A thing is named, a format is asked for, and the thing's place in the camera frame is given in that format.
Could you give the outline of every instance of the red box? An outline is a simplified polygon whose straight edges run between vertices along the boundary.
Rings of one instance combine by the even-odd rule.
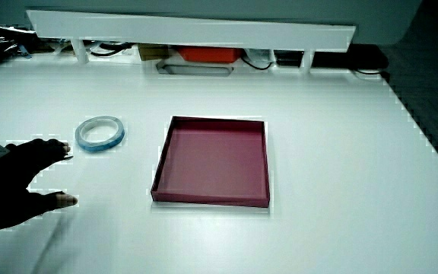
[[[174,116],[151,195],[162,202],[267,208],[264,122]]]
[[[190,62],[233,63],[243,53],[242,49],[208,46],[179,46],[177,50],[186,61]]]

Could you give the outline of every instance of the tape roll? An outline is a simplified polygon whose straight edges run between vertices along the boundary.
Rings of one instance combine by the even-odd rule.
[[[117,127],[116,134],[102,142],[88,142],[84,140],[84,136],[89,130],[98,127],[98,126],[115,126]],[[125,128],[122,125],[121,121],[112,116],[98,116],[91,118],[85,122],[83,122],[76,130],[75,130],[75,140],[77,140],[78,145],[84,149],[85,151],[103,151],[109,148],[112,148],[115,145],[118,145],[123,138],[125,137]]]

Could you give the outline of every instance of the gloved hand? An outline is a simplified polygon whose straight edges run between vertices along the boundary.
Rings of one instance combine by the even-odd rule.
[[[63,192],[42,195],[27,190],[32,179],[50,165],[68,160],[68,143],[34,139],[22,145],[9,144],[0,158],[0,229],[19,225],[45,212],[73,206],[77,198]]]

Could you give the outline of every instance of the white table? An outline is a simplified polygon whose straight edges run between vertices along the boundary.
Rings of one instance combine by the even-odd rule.
[[[126,137],[90,155],[74,133],[100,115],[119,117]],[[266,121],[269,210],[153,203],[172,115]],[[31,189],[64,190],[79,204],[0,231],[0,269],[438,272],[438,154],[377,77],[247,67],[227,78],[172,76],[147,62],[80,66],[44,56],[0,65],[1,144],[55,137],[75,157]]]

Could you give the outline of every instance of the gray floor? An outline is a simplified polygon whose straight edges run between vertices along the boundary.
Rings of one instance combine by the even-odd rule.
[[[438,152],[438,2],[424,0],[405,37],[380,48],[390,86]]]

